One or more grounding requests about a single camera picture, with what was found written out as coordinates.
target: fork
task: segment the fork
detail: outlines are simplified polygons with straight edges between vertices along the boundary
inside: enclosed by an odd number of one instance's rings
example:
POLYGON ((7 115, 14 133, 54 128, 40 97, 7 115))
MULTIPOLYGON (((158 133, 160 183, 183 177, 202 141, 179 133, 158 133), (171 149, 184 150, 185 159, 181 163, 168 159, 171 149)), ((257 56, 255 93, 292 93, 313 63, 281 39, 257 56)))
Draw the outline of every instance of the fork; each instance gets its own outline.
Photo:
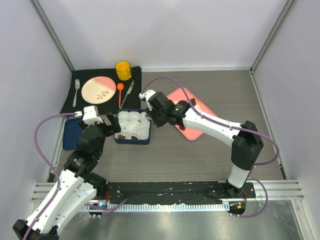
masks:
POLYGON ((74 95, 74 99, 73 99, 73 107, 76 106, 77 104, 77 92, 78 92, 78 89, 80 88, 80 81, 79 79, 76 79, 75 80, 75 95, 74 95))

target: blue tray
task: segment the blue tray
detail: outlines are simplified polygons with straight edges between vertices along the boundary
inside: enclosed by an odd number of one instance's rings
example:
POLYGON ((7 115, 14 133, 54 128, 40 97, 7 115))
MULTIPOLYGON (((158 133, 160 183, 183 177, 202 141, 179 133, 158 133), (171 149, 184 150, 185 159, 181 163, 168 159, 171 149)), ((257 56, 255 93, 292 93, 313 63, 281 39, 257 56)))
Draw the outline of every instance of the blue tray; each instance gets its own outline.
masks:
MULTIPOLYGON (((128 108, 121 108, 118 110, 118 114, 122 111, 127 112, 138 112, 143 113, 145 112, 144 109, 128 109, 128 108)), ((115 138, 115 135, 113 135, 113 138, 117 144, 136 144, 136 145, 148 145, 150 143, 150 137, 151 137, 151 121, 150 121, 150 128, 149 128, 149 137, 146 140, 134 140, 134 139, 118 139, 115 138)))
POLYGON ((77 142, 82 134, 82 128, 78 124, 79 120, 81 120, 81 118, 65 121, 62 143, 62 148, 64 150, 74 150, 77 148, 77 142))

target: white wall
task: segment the white wall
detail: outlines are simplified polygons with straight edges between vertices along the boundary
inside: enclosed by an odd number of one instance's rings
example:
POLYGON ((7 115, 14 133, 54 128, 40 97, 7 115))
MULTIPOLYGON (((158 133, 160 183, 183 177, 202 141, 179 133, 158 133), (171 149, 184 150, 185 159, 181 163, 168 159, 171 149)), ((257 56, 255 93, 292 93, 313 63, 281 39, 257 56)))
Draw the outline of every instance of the white wall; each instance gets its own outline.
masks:
MULTIPOLYGON (((71 73, 29 1, 0 2, 0 233, 3 240, 15 240, 12 226, 26 218, 35 184, 48 173, 34 147, 35 126, 60 112, 71 73)), ((39 133, 47 156, 58 122, 48 122, 39 133)))
POLYGON ((251 67, 286 0, 40 0, 76 70, 251 67))
POLYGON ((296 1, 256 71, 287 175, 320 227, 320 2, 296 1))

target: silverware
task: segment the silverware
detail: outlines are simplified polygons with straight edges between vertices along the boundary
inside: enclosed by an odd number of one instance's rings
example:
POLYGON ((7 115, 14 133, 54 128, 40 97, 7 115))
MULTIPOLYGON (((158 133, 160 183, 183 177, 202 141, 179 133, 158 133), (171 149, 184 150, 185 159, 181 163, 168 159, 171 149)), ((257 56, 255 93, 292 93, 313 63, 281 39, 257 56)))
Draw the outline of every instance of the silverware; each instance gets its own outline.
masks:
POLYGON ((128 91, 126 92, 125 97, 124 97, 124 99, 123 99, 123 101, 122 101, 122 103, 121 103, 121 106, 120 106, 121 109, 122 109, 122 107, 124 106, 125 101, 126 101, 128 95, 131 93, 132 88, 134 87, 134 83, 135 83, 135 80, 132 80, 132 83, 130 84, 129 89, 128 89, 128 91))
POLYGON ((75 107, 77 105, 77 92, 78 89, 80 88, 80 81, 79 79, 75 80, 75 95, 74 95, 74 99, 73 99, 73 107, 75 107))

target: brown food piece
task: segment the brown food piece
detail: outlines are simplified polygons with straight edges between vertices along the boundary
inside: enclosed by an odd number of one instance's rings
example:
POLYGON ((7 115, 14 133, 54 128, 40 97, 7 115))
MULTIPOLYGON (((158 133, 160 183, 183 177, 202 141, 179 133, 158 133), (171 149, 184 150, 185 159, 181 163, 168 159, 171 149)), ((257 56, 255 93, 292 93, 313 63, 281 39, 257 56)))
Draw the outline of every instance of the brown food piece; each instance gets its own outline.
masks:
POLYGON ((196 105, 196 100, 194 98, 191 98, 190 100, 191 100, 192 105, 195 106, 196 105))

